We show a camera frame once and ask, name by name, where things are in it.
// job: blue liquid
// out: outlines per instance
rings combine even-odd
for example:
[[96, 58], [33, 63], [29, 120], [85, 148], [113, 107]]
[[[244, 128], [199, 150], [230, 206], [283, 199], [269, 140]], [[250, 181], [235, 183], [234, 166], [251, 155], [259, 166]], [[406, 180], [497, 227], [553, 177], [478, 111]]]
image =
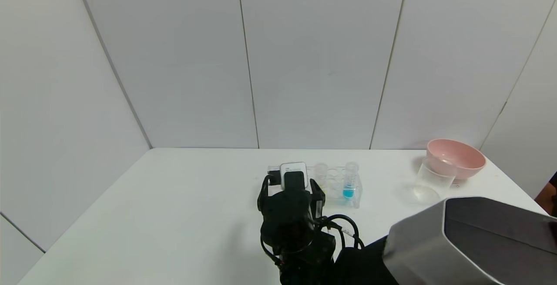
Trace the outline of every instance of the blue liquid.
[[354, 187], [348, 185], [344, 186], [344, 190], [342, 190], [342, 195], [348, 199], [352, 198], [354, 196]]

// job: white device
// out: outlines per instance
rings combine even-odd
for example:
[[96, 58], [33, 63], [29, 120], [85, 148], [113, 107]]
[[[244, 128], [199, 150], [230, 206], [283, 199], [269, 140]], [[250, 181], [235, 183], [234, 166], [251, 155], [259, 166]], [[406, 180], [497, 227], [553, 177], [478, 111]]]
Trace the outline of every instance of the white device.
[[291, 162], [291, 163], [284, 163], [280, 165], [280, 186], [282, 190], [285, 189], [284, 186], [284, 173], [286, 172], [297, 172], [301, 171], [304, 173], [304, 188], [309, 187], [309, 180], [308, 180], [308, 168], [304, 162]]

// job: gray cover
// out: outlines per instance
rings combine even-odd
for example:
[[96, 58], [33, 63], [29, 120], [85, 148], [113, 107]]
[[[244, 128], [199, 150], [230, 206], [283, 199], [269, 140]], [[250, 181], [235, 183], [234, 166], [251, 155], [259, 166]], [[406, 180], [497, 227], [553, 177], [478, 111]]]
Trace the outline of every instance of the gray cover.
[[449, 198], [391, 227], [383, 261], [401, 285], [555, 284], [557, 219]]

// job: white wall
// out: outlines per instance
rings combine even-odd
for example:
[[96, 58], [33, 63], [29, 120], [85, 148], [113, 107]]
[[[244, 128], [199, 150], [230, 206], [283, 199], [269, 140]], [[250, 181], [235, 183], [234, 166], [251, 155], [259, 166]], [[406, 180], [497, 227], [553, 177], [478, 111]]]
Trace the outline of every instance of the white wall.
[[0, 216], [0, 284], [16, 285], [43, 253]]
[[148, 147], [82, 0], [0, 14], [0, 207], [48, 249]]
[[242, 0], [261, 148], [369, 148], [401, 2]]
[[239, 0], [87, 0], [153, 147], [257, 148]]
[[404, 0], [373, 149], [479, 147], [553, 0]]
[[481, 151], [533, 198], [557, 171], [557, 7]]

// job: white table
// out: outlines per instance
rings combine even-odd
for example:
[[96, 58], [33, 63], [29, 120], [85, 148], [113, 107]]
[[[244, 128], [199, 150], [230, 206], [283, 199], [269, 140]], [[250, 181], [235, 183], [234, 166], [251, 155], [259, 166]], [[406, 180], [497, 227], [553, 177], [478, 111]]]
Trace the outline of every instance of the white table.
[[[427, 207], [408, 191], [424, 155], [416, 150], [157, 148], [125, 172], [20, 285], [280, 284], [278, 269], [259, 245], [262, 216], [256, 200], [267, 166], [358, 162], [361, 207], [325, 205], [324, 214], [350, 216], [369, 244]], [[453, 186], [450, 195], [485, 196], [545, 214], [491, 161]]]

